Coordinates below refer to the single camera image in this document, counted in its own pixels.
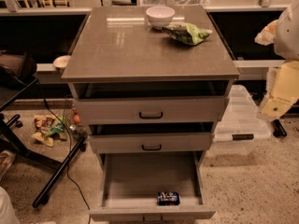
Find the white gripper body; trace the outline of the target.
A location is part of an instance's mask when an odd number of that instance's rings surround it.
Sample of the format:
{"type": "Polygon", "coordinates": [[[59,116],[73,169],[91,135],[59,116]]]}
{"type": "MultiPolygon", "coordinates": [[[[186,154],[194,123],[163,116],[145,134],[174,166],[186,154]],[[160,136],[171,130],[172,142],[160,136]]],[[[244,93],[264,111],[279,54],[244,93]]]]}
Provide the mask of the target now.
{"type": "Polygon", "coordinates": [[[267,98],[273,108],[290,108],[299,100],[299,62],[288,61],[267,73],[267,98]]]}

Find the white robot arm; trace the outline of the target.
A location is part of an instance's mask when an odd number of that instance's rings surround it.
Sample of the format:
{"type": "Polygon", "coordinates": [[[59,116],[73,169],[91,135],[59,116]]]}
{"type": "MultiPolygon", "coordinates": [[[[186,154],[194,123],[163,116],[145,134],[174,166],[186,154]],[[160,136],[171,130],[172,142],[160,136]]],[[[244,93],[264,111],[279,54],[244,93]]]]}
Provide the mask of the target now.
{"type": "Polygon", "coordinates": [[[278,68],[268,69],[266,95],[258,112],[259,119],[279,119],[299,100],[299,0],[268,23],[254,41],[264,46],[273,44],[276,55],[284,59],[278,68]]]}

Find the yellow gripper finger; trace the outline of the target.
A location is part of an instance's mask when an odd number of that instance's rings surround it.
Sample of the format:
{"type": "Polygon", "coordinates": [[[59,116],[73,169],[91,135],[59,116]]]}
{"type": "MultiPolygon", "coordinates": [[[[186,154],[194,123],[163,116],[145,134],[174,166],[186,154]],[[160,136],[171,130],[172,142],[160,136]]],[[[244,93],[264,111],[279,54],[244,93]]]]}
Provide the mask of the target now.
{"type": "Polygon", "coordinates": [[[257,44],[268,46],[274,43],[275,32],[277,28],[277,20],[271,21],[268,23],[260,33],[256,35],[254,41],[257,44]]]}
{"type": "Polygon", "coordinates": [[[273,121],[285,115],[291,107],[291,101],[265,96],[259,105],[257,117],[259,119],[273,121]]]}

